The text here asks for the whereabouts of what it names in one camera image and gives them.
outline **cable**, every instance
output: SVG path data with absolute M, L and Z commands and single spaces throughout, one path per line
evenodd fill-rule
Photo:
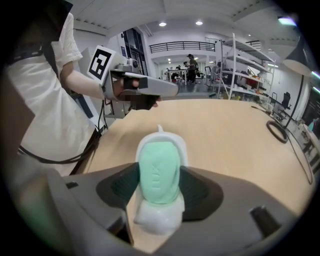
M 308 180 L 308 183 L 309 183 L 309 185 L 311 185 L 311 184 L 313 183 L 313 181 L 314 181 L 314 179 L 313 179 L 313 172 L 312 172 L 311 167 L 310 167 L 310 165 L 309 165 L 309 161 L 308 161 L 308 159 L 307 159 L 306 154 L 303 154 L 303 155 L 304 155 L 304 158 L 305 158 L 306 162 L 308 163 L 311 180 L 309 179 L 309 176 L 308 176 L 308 174 L 307 174 L 307 171 L 306 171 L 305 167 L 303 166 L 302 162 L 300 161 L 300 159 L 299 159 L 299 157 L 298 157 L 298 154 L 297 154 L 297 152 L 296 152 L 296 150 L 295 150 L 294 145 L 293 145 L 292 142 L 291 142 L 291 139 L 290 139 L 289 135 L 287 134 L 286 130 L 282 127 L 282 125 L 278 122 L 278 120 L 275 119 L 273 116 L 270 116 L 266 111 L 264 111 L 264 110 L 262 110 L 262 109 L 260 109 L 260 108 L 258 108 L 258 107 L 256 107 L 256 106 L 251 106 L 251 108 L 262 111 L 262 112 L 265 113 L 268 117 L 270 117 L 270 118 L 272 118 L 272 119 L 274 120 L 274 121 L 268 121 L 268 122 L 266 123 L 266 126 L 267 126 L 268 130 L 269 130 L 269 131 L 272 133 L 272 135 L 275 136 L 280 142 L 282 142 L 282 143 L 284 143 L 284 144 L 287 143 L 288 141 L 290 142 L 291 147 L 292 147 L 292 149 L 293 149 L 293 152 L 294 152 L 296 158 L 298 159 L 298 161 L 299 161 L 299 163 L 300 163 L 300 165 L 301 165 L 301 167 L 302 167 L 302 169 L 303 169 L 303 171 L 304 171 L 304 173 L 305 173 L 305 176 L 306 176 L 306 178 L 307 178 L 307 180 Z M 276 127 L 276 128 L 282 133 L 282 135 L 283 135 L 284 138 L 280 138 L 277 134 L 275 134 L 275 132 L 270 128 L 270 126 Z M 289 133 L 291 133 L 291 135 L 294 137 L 294 139 L 296 139 L 295 136 L 293 135 L 293 133 L 292 133 L 291 131 L 289 131 Z
M 281 138 L 280 136 L 278 136 L 278 134 L 275 133 L 275 131 L 273 129 L 271 129 L 271 126 L 277 128 L 279 130 L 279 132 L 282 134 L 283 138 Z M 270 133 L 272 133 L 272 135 L 274 137 L 276 137 L 276 139 L 282 143 L 287 143 L 288 142 L 288 135 L 285 131 L 285 129 L 283 129 L 283 127 L 281 126 L 281 124 L 279 124 L 276 121 L 268 121 L 266 122 L 266 127 L 268 128 L 268 130 L 270 131 Z
M 101 119 L 101 114 L 104 110 L 104 100 L 102 101 L 102 105 L 101 105 L 101 110 L 100 110 L 100 115 L 99 115 L 99 119 L 98 119 L 98 127 L 97 127 L 97 134 L 93 141 L 90 143 L 89 146 L 87 146 L 87 148 L 81 153 L 81 154 L 78 154 L 74 157 L 71 157 L 69 159 L 66 159 L 66 160 L 62 160 L 62 161 L 55 161 L 55 160 L 50 160 L 50 159 L 46 159 L 46 158 L 43 158 L 43 157 L 40 157 L 40 156 L 37 156 L 33 153 L 31 153 L 30 151 L 26 150 L 23 146 L 20 145 L 19 149 L 18 149 L 18 152 L 21 153 L 21 154 L 26 154 L 26 155 L 29 155 L 30 157 L 32 158 L 35 158 L 37 159 L 39 162 L 41 163 L 44 163 L 44 164 L 58 164 L 58 165 L 66 165 L 66 164 L 72 164 L 72 163 L 76 163 L 76 162 L 79 162 L 81 160 L 84 160 L 88 157 L 88 155 L 91 153 L 92 149 L 94 149 L 97 144 L 98 144 L 98 141 L 101 137 L 101 133 L 100 133 L 100 119 Z
M 305 175 L 306 175 L 306 177 L 307 177 L 307 179 L 308 179 L 309 185 L 311 185 L 311 184 L 314 182 L 314 178 L 313 178 L 313 172 L 312 172 L 312 170 L 311 170 L 311 168 L 310 168 L 310 165 L 309 165 L 309 161 L 308 161 L 308 159 L 307 159 L 307 156 L 306 156 L 306 154 L 303 153 L 304 158 L 305 158 L 305 160 L 306 160 L 306 162 L 308 163 L 308 166 L 309 166 L 309 172 L 310 172 L 311 180 L 309 179 L 308 174 L 307 174 L 307 171 L 306 171 L 306 169 L 304 168 L 304 166 L 302 165 L 302 163 L 301 163 L 301 161 L 300 161 L 300 159 L 299 159 L 299 157 L 298 157 L 298 154 L 297 154 L 297 152 L 295 151 L 294 145 L 292 144 L 289 136 L 288 136 L 288 139 L 289 139 L 289 142 L 290 142 L 291 147 L 292 147 L 292 149 L 293 149 L 293 152 L 294 152 L 296 158 L 298 159 L 300 165 L 302 166 L 302 169 L 303 169 L 303 171 L 304 171 L 304 173 L 305 173 Z
M 105 106 L 107 106 L 107 105 L 109 105 L 109 104 L 110 104 L 110 102 L 109 102 L 108 104 L 106 104 L 106 100 L 104 100 L 104 107 L 103 107 L 103 120 L 104 120 L 104 124 L 105 124 L 105 127 L 106 127 L 106 129 L 107 129 L 107 130 L 109 129 L 109 127 L 108 127 L 107 122 L 106 122 Z

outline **metal shelf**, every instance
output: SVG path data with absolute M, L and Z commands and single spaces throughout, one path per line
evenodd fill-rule
M 224 71 L 224 70 L 222 70 L 222 73 L 233 74 L 232 71 Z M 235 74 L 236 76 L 240 76 L 240 77 L 247 78 L 247 79 L 250 79 L 250 80 L 253 80 L 253 81 L 257 81 L 257 82 L 259 82 L 259 83 L 263 83 L 260 79 L 257 79 L 257 78 L 248 76 L 248 75 L 246 75 L 246 74 L 242 74 L 242 73 L 239 73 L 239 72 L 234 72 L 234 74 Z
M 232 92 L 239 92 L 239 93 L 244 93 L 244 94 L 251 94 L 251 95 L 255 95 L 255 96 L 260 96 L 260 97 L 264 97 L 264 98 L 268 98 L 267 96 L 264 96 L 262 94 L 258 94 L 258 93 L 255 93 L 253 91 L 250 91 L 250 90 L 246 90 L 246 89 L 237 89 L 237 88 L 233 88 L 232 89 Z
M 233 61 L 234 60 L 234 57 L 233 56 L 229 56 L 227 57 L 228 60 L 230 61 Z M 243 56 L 236 56 L 236 62 L 239 62 L 241 64 L 245 64 L 247 66 L 250 66 L 256 70 L 259 70 L 259 71 L 263 71 L 263 72 L 268 72 L 268 73 L 271 73 L 268 69 L 266 69 L 265 67 L 261 66 L 260 64 L 246 58 L 246 57 L 243 57 Z
M 233 39 L 229 39 L 223 43 L 225 46 L 233 47 L 234 41 Z M 251 45 L 241 42 L 239 40 L 235 40 L 235 48 L 239 51 L 243 51 L 247 54 L 250 54 L 251 56 L 254 56 L 262 61 L 268 61 L 268 62 L 275 62 L 273 59 L 271 59 L 268 55 L 264 54 L 262 51 L 257 50 L 256 48 L 252 47 Z

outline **desk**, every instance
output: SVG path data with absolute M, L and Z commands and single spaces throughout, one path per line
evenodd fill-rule
M 305 153 L 308 151 L 308 148 L 310 148 L 310 146 L 313 146 L 317 153 L 315 157 L 310 161 L 310 166 L 312 168 L 313 174 L 315 174 L 318 170 L 320 170 L 320 162 L 318 161 L 320 159 L 320 141 L 312 131 L 309 131 L 308 126 L 306 126 L 305 124 L 303 124 L 302 126 L 306 133 L 306 136 L 309 139 L 309 142 L 304 149 Z
M 311 143 L 314 146 L 315 150 L 320 155 L 320 141 L 319 141 L 319 139 L 317 138 L 317 136 L 312 131 L 309 131 L 308 126 L 303 124 L 303 128 L 304 128 L 304 131 L 305 131 L 308 139 L 311 141 Z
M 182 77 L 182 72 L 184 72 L 184 85 L 186 86 L 187 85 L 187 69 L 176 69 L 176 70 L 169 70 L 167 72 L 169 72 L 169 79 L 170 79 L 170 82 L 172 82 L 172 79 L 171 79 L 171 74 L 172 73 L 179 73 L 180 72 L 180 77 Z
M 179 99 L 158 103 L 151 110 L 131 110 L 116 120 L 101 137 L 84 172 L 95 172 L 135 161 L 141 139 L 157 131 L 184 138 L 190 167 L 208 170 L 252 182 L 300 216 L 313 194 L 290 143 L 279 142 L 267 129 L 271 120 L 252 108 L 257 104 L 223 99 Z M 298 143 L 295 150 L 308 170 Z M 133 194 L 127 205 L 128 223 L 134 247 L 145 252 L 159 248 L 167 237 L 146 234 L 133 223 L 137 206 Z

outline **green sponge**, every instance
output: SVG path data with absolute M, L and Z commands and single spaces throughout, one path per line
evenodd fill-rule
M 139 156 L 143 197 L 154 204 L 169 204 L 179 193 L 180 156 L 169 141 L 144 145 Z

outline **black chair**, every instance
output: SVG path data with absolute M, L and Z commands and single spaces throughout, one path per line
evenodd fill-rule
M 284 107 L 284 109 L 289 110 L 290 107 L 292 106 L 291 104 L 289 106 L 290 99 L 291 99 L 291 97 L 290 97 L 290 93 L 289 92 L 286 92 L 286 93 L 283 94 L 283 101 L 282 101 L 281 105 Z

